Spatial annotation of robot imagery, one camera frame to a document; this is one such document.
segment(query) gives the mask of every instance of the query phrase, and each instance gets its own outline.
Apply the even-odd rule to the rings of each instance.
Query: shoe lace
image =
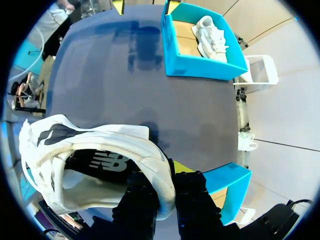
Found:
[[[222,30],[216,29],[212,31],[211,39],[212,39],[211,47],[216,53],[227,52],[226,49],[229,48],[229,46],[226,46],[226,39],[224,37]]]
[[[25,178],[28,180],[30,185],[39,193],[42,193],[44,190],[48,189],[48,185],[44,180],[44,177],[41,173],[41,166],[47,161],[52,161],[53,158],[65,151],[65,149],[71,148],[71,143],[62,144],[60,147],[55,148],[54,151],[47,153],[39,153],[37,150],[36,143],[33,142],[32,138],[32,129],[28,120],[23,123],[19,134],[19,151],[21,153],[21,165],[22,171]],[[31,178],[28,169],[28,166],[32,172],[34,180]]]

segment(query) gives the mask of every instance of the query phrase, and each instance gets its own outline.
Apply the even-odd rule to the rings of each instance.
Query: person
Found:
[[[58,0],[49,7],[35,25],[43,35],[43,60],[46,60],[48,56],[57,55],[61,38],[65,37],[72,25],[70,17],[64,9],[59,8],[59,5],[68,12],[75,10],[75,6],[70,4],[68,0]],[[42,48],[42,39],[35,27],[31,30],[27,39],[36,48]]]
[[[44,84],[39,84],[32,72],[29,72],[20,83],[15,81],[10,90],[10,95],[14,96],[11,107],[13,110],[17,106],[22,108],[40,108],[40,103],[36,98],[44,88]]]

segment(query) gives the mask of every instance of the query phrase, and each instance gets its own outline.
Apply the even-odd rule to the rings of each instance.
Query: dark blue table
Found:
[[[233,84],[166,76],[162,11],[161,5],[126,6],[123,16],[113,9],[74,24],[52,68],[46,116],[65,114],[81,128],[148,126],[170,158],[193,170],[236,162]],[[157,222],[155,239],[164,238],[179,239],[175,214]]]

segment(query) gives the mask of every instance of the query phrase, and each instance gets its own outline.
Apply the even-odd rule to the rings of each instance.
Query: new balance logo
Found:
[[[103,170],[122,172],[126,170],[126,161],[128,161],[129,158],[123,156],[119,159],[120,156],[121,155],[117,153],[110,153],[108,155],[106,152],[96,152],[93,157],[94,160],[91,161],[89,167],[97,169],[102,166]]]

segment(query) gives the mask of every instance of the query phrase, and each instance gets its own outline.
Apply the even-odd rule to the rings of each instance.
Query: blue box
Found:
[[[166,1],[161,19],[165,72],[168,76],[229,81],[248,71],[238,41],[222,15],[188,3],[170,2],[170,4],[176,5],[176,8],[171,13],[165,14],[169,8]],[[195,25],[203,16],[211,16],[216,27],[224,30],[225,45],[229,46],[226,50],[227,63],[202,56],[180,54],[174,21]]]

